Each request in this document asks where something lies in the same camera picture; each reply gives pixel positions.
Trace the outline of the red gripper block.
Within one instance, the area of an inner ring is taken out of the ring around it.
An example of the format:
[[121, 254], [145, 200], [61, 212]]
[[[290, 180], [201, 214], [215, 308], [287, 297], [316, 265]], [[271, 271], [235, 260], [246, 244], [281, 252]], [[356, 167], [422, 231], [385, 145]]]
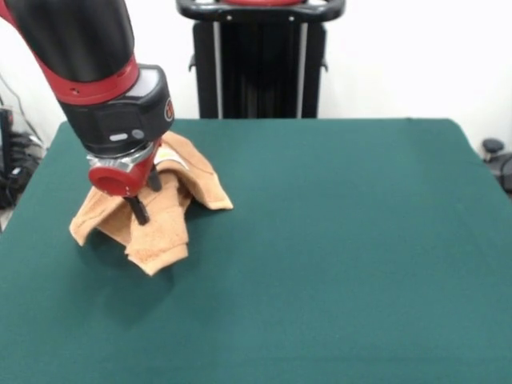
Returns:
[[148, 186], [153, 192], [162, 190], [162, 182], [154, 163], [156, 154], [125, 154], [115, 158], [87, 155], [91, 184], [101, 192], [123, 197], [140, 226], [150, 221], [143, 202], [137, 196]]

